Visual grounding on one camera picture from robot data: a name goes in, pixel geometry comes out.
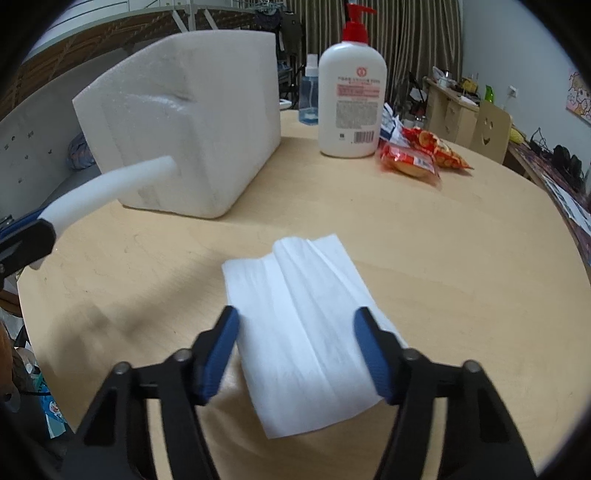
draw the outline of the blue liquid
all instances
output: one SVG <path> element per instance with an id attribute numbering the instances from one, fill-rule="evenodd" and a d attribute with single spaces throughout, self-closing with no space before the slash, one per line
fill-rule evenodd
<path id="1" fill-rule="evenodd" d="M 318 125 L 318 77 L 301 78 L 299 118 L 303 124 Z"/>

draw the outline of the blue transparent bottle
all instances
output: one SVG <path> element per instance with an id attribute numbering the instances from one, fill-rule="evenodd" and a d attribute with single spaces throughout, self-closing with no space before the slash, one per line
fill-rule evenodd
<path id="1" fill-rule="evenodd" d="M 309 54 L 300 83 L 300 122 L 318 125 L 318 55 Z"/>

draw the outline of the green bottle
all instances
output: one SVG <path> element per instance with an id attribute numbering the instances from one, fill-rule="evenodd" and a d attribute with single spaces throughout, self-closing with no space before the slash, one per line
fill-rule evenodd
<path id="1" fill-rule="evenodd" d="M 484 95 L 484 100 L 490 103 L 495 103 L 495 92 L 492 90 L 490 85 L 486 85 L 486 93 Z"/>

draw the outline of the pink cartoon poster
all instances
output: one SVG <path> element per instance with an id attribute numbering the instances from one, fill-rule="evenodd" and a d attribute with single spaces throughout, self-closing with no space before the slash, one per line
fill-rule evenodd
<path id="1" fill-rule="evenodd" d="M 591 124 L 591 90 L 579 72 L 571 70 L 566 108 Z"/>

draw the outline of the wooden chair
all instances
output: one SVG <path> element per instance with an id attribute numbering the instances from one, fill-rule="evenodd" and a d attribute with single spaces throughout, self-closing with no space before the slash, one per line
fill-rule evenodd
<path id="1" fill-rule="evenodd" d="M 512 124 L 510 114 L 490 102 L 481 102 L 470 150 L 502 164 Z"/>

